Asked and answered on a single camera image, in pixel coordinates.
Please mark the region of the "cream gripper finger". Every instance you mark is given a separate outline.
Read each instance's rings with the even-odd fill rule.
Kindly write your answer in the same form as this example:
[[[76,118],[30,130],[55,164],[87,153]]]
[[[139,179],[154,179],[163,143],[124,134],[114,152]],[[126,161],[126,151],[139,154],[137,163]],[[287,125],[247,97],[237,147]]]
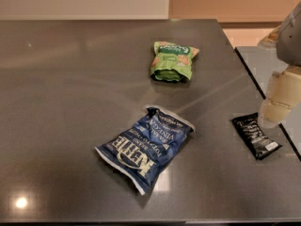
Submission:
[[[289,65],[283,72],[273,72],[267,85],[266,98],[259,111],[259,124],[274,128],[283,122],[301,102],[301,67]]]

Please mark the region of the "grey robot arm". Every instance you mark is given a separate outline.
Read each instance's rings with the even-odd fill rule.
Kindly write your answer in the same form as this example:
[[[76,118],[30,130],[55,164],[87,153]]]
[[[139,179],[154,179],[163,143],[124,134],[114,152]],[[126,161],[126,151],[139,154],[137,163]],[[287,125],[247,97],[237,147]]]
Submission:
[[[259,111],[259,124],[264,128],[283,122],[301,102],[301,2],[277,30],[276,52],[287,68],[281,73],[273,72],[268,81]]]

